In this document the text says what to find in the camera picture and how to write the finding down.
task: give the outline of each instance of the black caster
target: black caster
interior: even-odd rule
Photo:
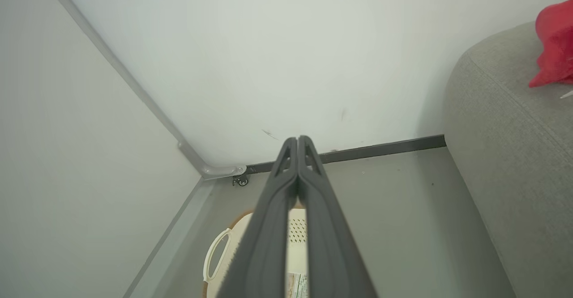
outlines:
[[[249,179],[247,178],[247,174],[242,174],[242,175],[238,175],[238,176],[233,176],[233,186],[235,186],[236,184],[239,184],[239,186],[245,186],[246,184],[249,183]]]

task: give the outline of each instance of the white laundry basket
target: white laundry basket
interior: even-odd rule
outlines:
[[[244,214],[234,225],[227,230],[221,232],[211,243],[211,247],[207,251],[205,263],[203,264],[203,297],[215,298],[219,287],[221,286],[229,265],[233,261],[235,252],[241,242],[243,234],[247,225],[249,224],[251,213]],[[217,267],[213,271],[213,275],[209,277],[209,266],[211,265],[211,258],[213,251],[217,244],[225,237],[229,236],[225,249]],[[288,233],[288,249],[286,257],[286,271],[291,273],[307,273],[307,213],[304,209],[295,208],[289,211],[289,233]]]

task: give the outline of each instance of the gray sofa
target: gray sofa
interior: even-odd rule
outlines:
[[[534,23],[469,49],[446,88],[445,137],[518,298],[573,297],[573,85],[528,88]]]

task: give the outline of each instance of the red object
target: red object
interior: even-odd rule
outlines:
[[[573,84],[573,0],[546,7],[535,21],[543,43],[538,58],[540,71],[530,88],[553,82]]]

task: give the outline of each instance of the white wall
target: white wall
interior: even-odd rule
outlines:
[[[199,174],[57,0],[0,0],[0,297],[120,298]]]
[[[302,133],[320,152],[440,134],[458,57],[561,0],[73,1],[225,165],[274,160]]]

